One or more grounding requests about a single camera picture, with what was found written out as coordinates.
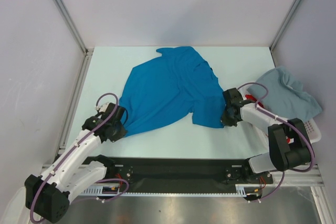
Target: gray floor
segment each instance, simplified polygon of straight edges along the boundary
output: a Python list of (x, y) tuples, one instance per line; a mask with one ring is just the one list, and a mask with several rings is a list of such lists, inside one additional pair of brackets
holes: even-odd
[(242, 198), (121, 197), (70, 207), (59, 224), (321, 223), (310, 187), (284, 187), (261, 204)]

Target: gray-blue towel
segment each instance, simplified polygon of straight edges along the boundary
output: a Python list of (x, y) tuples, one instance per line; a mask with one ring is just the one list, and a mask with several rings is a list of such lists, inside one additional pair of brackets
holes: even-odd
[[(307, 122), (322, 112), (321, 106), (310, 94), (303, 91), (303, 85), (285, 68), (277, 67), (263, 74), (258, 83), (265, 85), (268, 96), (262, 100), (265, 109), (288, 119), (299, 118)], [(263, 87), (252, 85), (248, 92), (259, 99), (265, 94)]]

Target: white table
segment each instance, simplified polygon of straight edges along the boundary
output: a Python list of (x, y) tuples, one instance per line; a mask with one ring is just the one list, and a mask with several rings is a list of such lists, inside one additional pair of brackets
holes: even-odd
[[(96, 47), (83, 85), (67, 147), (75, 140), (85, 119), (95, 114), (99, 96), (112, 92), (121, 97), (133, 67), (159, 57), (160, 47)], [(268, 47), (194, 47), (208, 61), (223, 90), (254, 81), (274, 68)], [(113, 97), (101, 103), (114, 102)], [(104, 142), (91, 156), (143, 158), (244, 159), (266, 152), (252, 126), (210, 129), (192, 124), (192, 115), (163, 127)]]

